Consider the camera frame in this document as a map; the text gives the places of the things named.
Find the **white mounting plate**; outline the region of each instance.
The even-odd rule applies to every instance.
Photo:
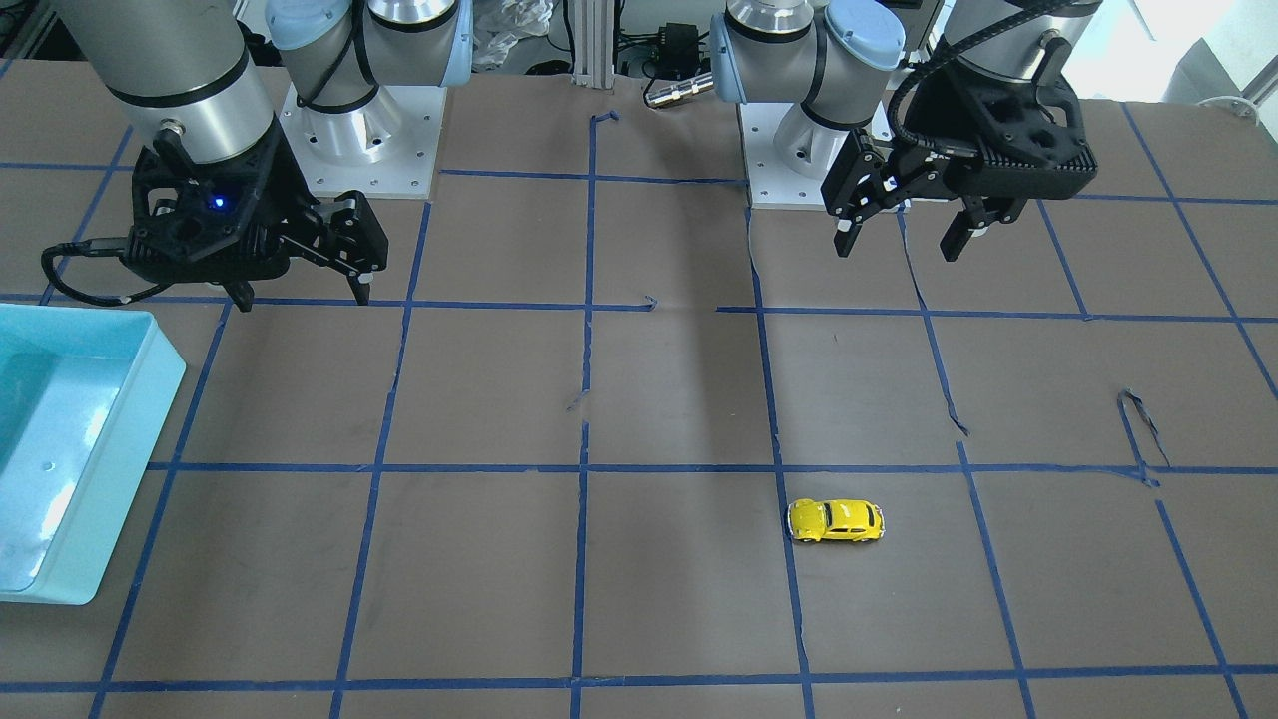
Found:
[[[750,206],[772,209],[820,209],[826,203],[820,198],[820,180],[806,178],[791,170],[781,161],[781,155],[772,146],[772,135],[777,133],[781,117],[790,109],[790,102],[749,102],[740,105],[741,146],[745,149],[745,172],[750,179]],[[887,115],[883,105],[874,109],[870,120],[870,137],[875,143],[887,143]]]
[[[431,180],[435,178],[435,160],[440,149],[440,130],[443,128],[443,105],[447,89],[442,87],[387,86],[408,117],[408,132],[414,148],[404,155],[389,156],[372,165],[334,165],[316,157],[309,151],[305,130],[298,116],[296,88],[289,87],[280,110],[280,125],[289,138],[298,165],[307,178],[307,186],[318,197],[336,197],[348,189],[358,189],[368,197],[386,199],[429,199]]]

